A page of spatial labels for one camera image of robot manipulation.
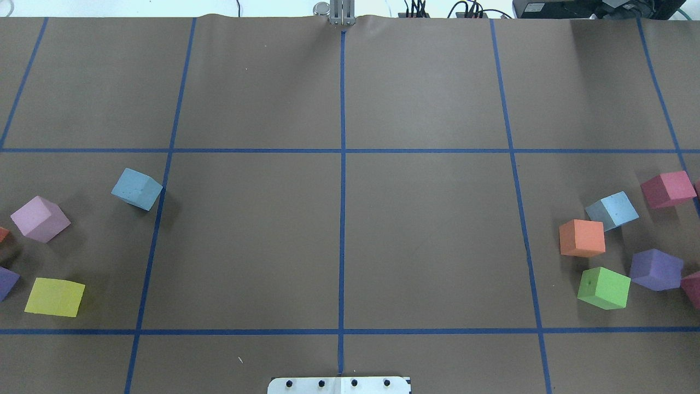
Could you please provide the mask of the light blue foam block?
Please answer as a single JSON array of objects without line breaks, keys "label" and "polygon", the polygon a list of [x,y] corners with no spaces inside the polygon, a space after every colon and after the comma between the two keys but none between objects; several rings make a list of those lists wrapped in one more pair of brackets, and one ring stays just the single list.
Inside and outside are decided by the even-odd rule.
[{"label": "light blue foam block", "polygon": [[597,200],[592,205],[585,207],[585,211],[591,221],[603,223],[604,232],[639,218],[637,210],[623,190]]},{"label": "light blue foam block", "polygon": [[112,195],[127,204],[150,211],[159,199],[162,189],[162,184],[152,177],[131,168],[125,168],[112,189]]}]

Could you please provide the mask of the orange foam block right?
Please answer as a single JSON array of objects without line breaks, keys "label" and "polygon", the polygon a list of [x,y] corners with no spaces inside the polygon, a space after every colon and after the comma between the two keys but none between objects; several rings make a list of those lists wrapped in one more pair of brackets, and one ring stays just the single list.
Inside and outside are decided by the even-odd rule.
[{"label": "orange foam block right", "polygon": [[571,219],[558,227],[558,238],[563,256],[590,258],[606,252],[603,222]]}]

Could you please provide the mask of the orange foam block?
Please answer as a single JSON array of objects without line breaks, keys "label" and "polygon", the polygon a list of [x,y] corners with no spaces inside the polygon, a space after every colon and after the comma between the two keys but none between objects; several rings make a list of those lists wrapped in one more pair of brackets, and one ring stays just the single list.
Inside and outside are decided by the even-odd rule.
[{"label": "orange foam block", "polygon": [[590,258],[606,252],[603,222],[571,219],[558,227],[558,238],[563,256]]},{"label": "orange foam block", "polygon": [[0,243],[2,244],[2,242],[5,241],[5,239],[10,234],[11,234],[10,230],[3,228],[3,227],[0,227]]}]

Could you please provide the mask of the green foam block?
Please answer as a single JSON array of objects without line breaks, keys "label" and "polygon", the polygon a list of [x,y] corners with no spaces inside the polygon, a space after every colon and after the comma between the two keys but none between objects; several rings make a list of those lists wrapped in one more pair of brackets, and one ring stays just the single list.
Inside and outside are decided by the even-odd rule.
[{"label": "green foam block", "polygon": [[582,272],[577,299],[605,311],[627,307],[632,279],[605,267]]}]

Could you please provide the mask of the pink foam block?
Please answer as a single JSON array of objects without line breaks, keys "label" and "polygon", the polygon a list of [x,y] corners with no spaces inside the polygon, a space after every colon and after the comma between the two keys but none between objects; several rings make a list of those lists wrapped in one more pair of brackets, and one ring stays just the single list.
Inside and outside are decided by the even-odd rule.
[{"label": "pink foam block", "polygon": [[20,233],[47,244],[72,222],[58,205],[37,195],[10,215]]}]

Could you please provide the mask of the purple foam block right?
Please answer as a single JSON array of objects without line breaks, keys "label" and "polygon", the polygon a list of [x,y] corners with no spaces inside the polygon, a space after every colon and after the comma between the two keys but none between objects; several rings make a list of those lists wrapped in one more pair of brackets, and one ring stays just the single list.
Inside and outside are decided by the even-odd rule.
[{"label": "purple foam block right", "polygon": [[650,249],[633,255],[629,277],[632,282],[653,291],[677,289],[681,285],[683,267],[682,259]]}]

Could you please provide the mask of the purple foam block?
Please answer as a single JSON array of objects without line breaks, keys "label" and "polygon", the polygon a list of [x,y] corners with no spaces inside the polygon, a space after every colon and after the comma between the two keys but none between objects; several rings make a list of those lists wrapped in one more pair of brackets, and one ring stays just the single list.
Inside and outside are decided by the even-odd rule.
[{"label": "purple foam block", "polygon": [[681,285],[683,267],[682,259],[650,249],[633,255],[629,277],[632,282],[653,291],[677,289]]},{"label": "purple foam block", "polygon": [[11,293],[21,276],[5,267],[0,267],[0,275],[0,301],[2,302]]}]

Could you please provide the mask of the yellow foam block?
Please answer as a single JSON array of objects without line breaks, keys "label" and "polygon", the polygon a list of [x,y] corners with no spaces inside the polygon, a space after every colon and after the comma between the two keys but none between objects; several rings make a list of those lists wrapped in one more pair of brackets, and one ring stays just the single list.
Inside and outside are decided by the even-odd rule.
[{"label": "yellow foam block", "polygon": [[84,291],[82,283],[38,277],[33,282],[24,312],[75,318]]}]

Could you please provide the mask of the crimson foam block far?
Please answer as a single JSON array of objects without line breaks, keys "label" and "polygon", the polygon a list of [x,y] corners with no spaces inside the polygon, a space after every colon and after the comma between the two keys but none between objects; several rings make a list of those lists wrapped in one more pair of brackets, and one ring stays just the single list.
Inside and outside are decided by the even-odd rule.
[{"label": "crimson foam block far", "polygon": [[676,206],[697,197],[686,171],[660,173],[640,187],[651,209]]}]

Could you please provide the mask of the crimson foam block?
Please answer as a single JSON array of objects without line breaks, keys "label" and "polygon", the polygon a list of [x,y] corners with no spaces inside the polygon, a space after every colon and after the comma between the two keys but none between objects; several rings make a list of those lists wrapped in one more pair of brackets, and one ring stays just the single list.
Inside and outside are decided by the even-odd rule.
[{"label": "crimson foam block", "polygon": [[697,310],[700,309],[699,282],[699,271],[683,277],[680,282],[680,288],[686,294],[692,306]]},{"label": "crimson foam block", "polygon": [[697,197],[686,171],[660,173],[640,187],[651,209],[676,206]]}]

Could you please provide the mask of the orange foam block left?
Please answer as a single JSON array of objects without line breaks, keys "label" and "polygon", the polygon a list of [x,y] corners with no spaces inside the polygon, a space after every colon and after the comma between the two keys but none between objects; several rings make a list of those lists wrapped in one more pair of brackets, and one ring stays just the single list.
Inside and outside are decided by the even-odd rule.
[{"label": "orange foam block left", "polygon": [[3,228],[3,227],[0,227],[0,243],[2,244],[2,242],[5,241],[5,239],[10,234],[11,234],[10,230]]}]

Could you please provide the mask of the purple foam block left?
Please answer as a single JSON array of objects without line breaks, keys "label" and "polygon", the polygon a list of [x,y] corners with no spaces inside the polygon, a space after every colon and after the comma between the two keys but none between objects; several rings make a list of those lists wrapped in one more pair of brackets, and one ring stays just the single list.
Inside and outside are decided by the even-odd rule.
[{"label": "purple foam block left", "polygon": [[0,275],[0,301],[2,302],[11,293],[21,276],[5,267],[0,267]]}]

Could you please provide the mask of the crimson foam block near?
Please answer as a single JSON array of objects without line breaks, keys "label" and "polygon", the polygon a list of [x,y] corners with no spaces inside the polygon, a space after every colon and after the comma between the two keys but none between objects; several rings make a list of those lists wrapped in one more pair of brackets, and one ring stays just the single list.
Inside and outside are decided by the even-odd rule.
[{"label": "crimson foam block near", "polygon": [[697,310],[700,309],[699,282],[699,271],[683,277],[680,282],[680,288],[686,294],[692,306]]}]

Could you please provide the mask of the aluminium frame post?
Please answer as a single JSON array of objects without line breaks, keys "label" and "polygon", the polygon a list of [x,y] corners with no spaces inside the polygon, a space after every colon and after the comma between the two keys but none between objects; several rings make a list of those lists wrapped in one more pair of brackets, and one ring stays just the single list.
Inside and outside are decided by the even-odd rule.
[{"label": "aluminium frame post", "polygon": [[355,25],[355,1],[330,0],[318,1],[313,5],[312,12],[317,16],[325,16],[331,25]]}]

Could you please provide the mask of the white pedestal base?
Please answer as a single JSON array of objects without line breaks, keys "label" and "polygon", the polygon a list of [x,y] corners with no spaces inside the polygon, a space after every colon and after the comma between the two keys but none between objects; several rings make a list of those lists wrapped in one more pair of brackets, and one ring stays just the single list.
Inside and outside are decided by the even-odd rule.
[{"label": "white pedestal base", "polygon": [[267,393],[412,393],[412,384],[401,376],[283,377]]}]

